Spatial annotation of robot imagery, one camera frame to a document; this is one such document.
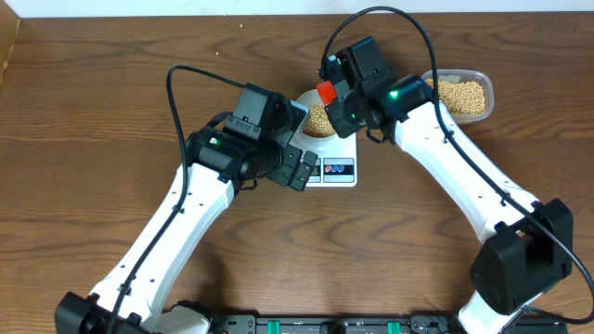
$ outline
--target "grain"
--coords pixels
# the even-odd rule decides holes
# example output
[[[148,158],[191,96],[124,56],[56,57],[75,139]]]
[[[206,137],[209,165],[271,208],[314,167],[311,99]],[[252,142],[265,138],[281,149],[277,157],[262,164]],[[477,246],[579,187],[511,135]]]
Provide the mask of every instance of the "grain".
[[[304,134],[315,138],[323,138],[336,134],[336,131],[334,131],[330,124],[323,105],[313,104],[309,106],[309,112],[311,117],[303,130]]]
[[[427,79],[433,87],[433,79]],[[477,82],[450,83],[439,81],[439,98],[451,113],[480,114],[486,110],[483,88]]]

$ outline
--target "digital scale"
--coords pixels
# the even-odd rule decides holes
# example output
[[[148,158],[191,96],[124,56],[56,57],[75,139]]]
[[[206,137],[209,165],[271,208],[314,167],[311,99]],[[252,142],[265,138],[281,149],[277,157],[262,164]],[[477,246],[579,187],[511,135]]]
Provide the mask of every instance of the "digital scale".
[[[323,104],[316,89],[303,93],[295,101],[309,108],[313,104]],[[341,139],[337,135],[314,138],[295,132],[291,145],[310,150],[317,154],[316,167],[312,171],[306,186],[355,186],[356,135]]]

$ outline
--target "bowl of grains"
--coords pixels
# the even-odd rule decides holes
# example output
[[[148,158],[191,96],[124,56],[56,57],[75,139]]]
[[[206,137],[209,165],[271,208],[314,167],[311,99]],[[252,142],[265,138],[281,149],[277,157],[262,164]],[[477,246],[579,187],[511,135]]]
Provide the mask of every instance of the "bowl of grains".
[[[303,93],[295,102],[309,108],[307,125],[300,134],[295,134],[298,135],[300,141],[316,140],[321,143],[337,136],[336,131],[332,129],[324,104],[316,89]]]
[[[487,118],[493,107],[493,84],[479,71],[437,70],[439,80],[439,99],[444,102],[458,124],[478,122]],[[433,87],[431,71],[421,77]]]

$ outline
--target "wood grain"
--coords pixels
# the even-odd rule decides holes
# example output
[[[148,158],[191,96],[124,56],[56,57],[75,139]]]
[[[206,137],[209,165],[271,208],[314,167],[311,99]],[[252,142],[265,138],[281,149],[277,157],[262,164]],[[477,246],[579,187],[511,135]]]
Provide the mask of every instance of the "wood grain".
[[[594,15],[416,17],[440,68],[482,71],[495,85],[493,115],[464,131],[514,181],[570,207],[575,251],[594,268]],[[344,18],[24,21],[0,91],[0,330],[54,332],[64,293],[88,293],[161,203],[179,161],[164,87],[171,64],[296,98],[318,82],[321,51]],[[429,69],[418,34],[390,15],[360,19],[335,49],[368,34],[402,75]],[[176,74],[174,86],[187,134],[240,94],[192,73]],[[262,314],[455,312],[473,291],[479,242],[418,163],[360,139],[353,189],[296,193],[263,182],[240,194],[168,303]],[[537,305],[580,316],[591,300],[575,273]]]

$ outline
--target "clear plastic container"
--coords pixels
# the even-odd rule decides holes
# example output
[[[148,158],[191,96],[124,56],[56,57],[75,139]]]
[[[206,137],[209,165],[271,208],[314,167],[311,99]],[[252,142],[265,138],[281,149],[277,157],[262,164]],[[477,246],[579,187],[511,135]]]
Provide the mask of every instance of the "clear plastic container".
[[[438,80],[447,81],[452,84],[467,83],[474,81],[477,82],[483,88],[485,104],[484,112],[476,115],[450,113],[457,124],[478,122],[489,117],[489,115],[493,112],[493,107],[495,106],[495,97],[493,96],[493,84],[491,83],[489,77],[487,77],[483,73],[480,73],[479,71],[470,70],[437,70],[437,76]],[[433,76],[431,71],[428,71],[425,74],[423,74],[421,78],[423,80],[432,79]]]

